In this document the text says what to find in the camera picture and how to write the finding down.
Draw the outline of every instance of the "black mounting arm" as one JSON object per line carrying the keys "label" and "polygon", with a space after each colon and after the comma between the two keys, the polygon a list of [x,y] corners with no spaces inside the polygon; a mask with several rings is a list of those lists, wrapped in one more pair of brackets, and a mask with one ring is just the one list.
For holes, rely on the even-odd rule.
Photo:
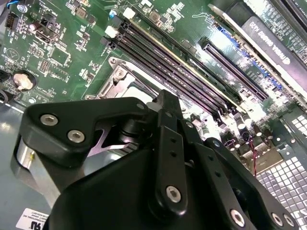
{"label": "black mounting arm", "polygon": [[[298,229],[219,140],[202,142],[176,96],[161,91],[154,103],[160,109],[120,98],[26,110],[12,168],[53,207],[44,230]],[[138,149],[84,177],[88,155],[129,143]]]}

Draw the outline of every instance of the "label sticker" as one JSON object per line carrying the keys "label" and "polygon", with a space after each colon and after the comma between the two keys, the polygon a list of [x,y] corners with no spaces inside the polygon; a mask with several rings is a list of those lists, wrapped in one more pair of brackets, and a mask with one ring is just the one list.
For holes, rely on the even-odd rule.
{"label": "label sticker", "polygon": [[42,230],[49,215],[26,208],[16,224],[23,230]]}

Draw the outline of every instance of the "red wire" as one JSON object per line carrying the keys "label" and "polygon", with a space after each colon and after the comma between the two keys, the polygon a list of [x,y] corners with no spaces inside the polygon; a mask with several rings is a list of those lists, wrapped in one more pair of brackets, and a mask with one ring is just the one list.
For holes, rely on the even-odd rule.
{"label": "red wire", "polygon": [[253,144],[253,142],[250,142],[250,147],[253,151],[253,160],[254,160],[254,175],[257,175],[257,169],[256,169],[256,159],[257,159],[257,150],[255,150],[255,146]]}

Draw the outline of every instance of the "silver screw head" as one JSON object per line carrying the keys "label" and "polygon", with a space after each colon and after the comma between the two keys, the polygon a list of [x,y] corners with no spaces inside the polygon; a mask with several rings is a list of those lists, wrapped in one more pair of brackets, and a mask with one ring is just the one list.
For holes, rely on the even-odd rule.
{"label": "silver screw head", "polygon": [[145,108],[144,105],[142,105],[142,104],[136,104],[136,106],[139,107],[140,109],[144,109]]}
{"label": "silver screw head", "polygon": [[67,137],[74,143],[81,143],[85,140],[85,135],[79,130],[69,131]]}
{"label": "silver screw head", "polygon": [[292,227],[294,227],[294,222],[293,222],[293,220],[292,220],[288,215],[284,214],[283,217],[286,219],[286,221],[287,221],[287,223],[288,223],[289,225],[291,225]]}
{"label": "silver screw head", "polygon": [[243,216],[241,215],[241,213],[239,213],[237,210],[235,209],[231,209],[230,210],[230,215],[232,220],[240,227],[244,227],[245,226],[245,221],[243,219]]}
{"label": "silver screw head", "polygon": [[122,78],[124,76],[124,71],[122,71],[121,69],[117,70],[116,71],[116,75],[119,77],[119,78]]}
{"label": "silver screw head", "polygon": [[279,216],[277,216],[275,213],[272,213],[272,217],[273,217],[273,219],[274,219],[274,221],[275,221],[275,223],[277,224],[277,225],[279,225],[279,226],[283,226],[283,222],[282,222],[282,220],[279,218]]}
{"label": "silver screw head", "polygon": [[116,59],[115,59],[115,58],[112,58],[112,59],[110,60],[110,62],[111,62],[111,64],[116,64]]}
{"label": "silver screw head", "polygon": [[169,117],[172,117],[172,115],[169,112],[166,112],[165,114]]}
{"label": "silver screw head", "polygon": [[42,115],[40,117],[40,121],[41,123],[43,123],[43,125],[46,126],[55,126],[59,122],[59,120],[54,115],[51,114]]}
{"label": "silver screw head", "polygon": [[190,121],[187,121],[186,124],[187,124],[187,126],[189,126],[190,128],[193,128],[193,127],[194,127],[194,125],[193,125]]}
{"label": "silver screw head", "polygon": [[166,195],[174,203],[178,203],[181,200],[181,194],[174,186],[168,186],[166,188]]}
{"label": "silver screw head", "polygon": [[28,12],[28,7],[25,5],[17,5],[17,10],[21,13],[27,13]]}
{"label": "silver screw head", "polygon": [[216,147],[220,147],[220,143],[217,142],[216,140],[213,141],[213,144],[214,144]]}

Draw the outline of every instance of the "blue component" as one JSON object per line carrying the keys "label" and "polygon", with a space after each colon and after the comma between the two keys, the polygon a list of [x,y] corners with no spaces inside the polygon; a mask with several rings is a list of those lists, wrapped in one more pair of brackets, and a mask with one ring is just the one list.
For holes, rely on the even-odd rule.
{"label": "blue component", "polygon": [[[221,26],[219,25],[219,26],[217,27],[217,30],[220,31],[222,34],[224,34],[224,35],[232,42],[232,44],[233,44],[235,47],[241,48],[240,44],[239,44],[234,38],[232,38],[231,34],[228,33],[223,27],[221,27]],[[248,54],[247,51],[242,50],[242,49],[241,49],[240,51],[241,51],[241,53],[242,53],[245,57],[251,59],[251,56]],[[253,64],[254,66],[256,66],[256,67],[260,70],[260,72],[264,75],[265,78],[269,78],[269,79],[271,80],[271,82],[273,83],[273,85],[275,85],[278,89],[282,89],[282,88],[283,88],[283,87],[281,86],[281,84],[279,84],[274,78],[272,78],[272,77],[270,76],[269,73],[266,73],[265,70],[264,70],[262,67],[260,67],[254,60],[251,60],[251,62],[252,62],[252,64]]]}
{"label": "blue component", "polygon": [[116,11],[110,11],[109,16],[110,18],[114,18],[117,15]]}

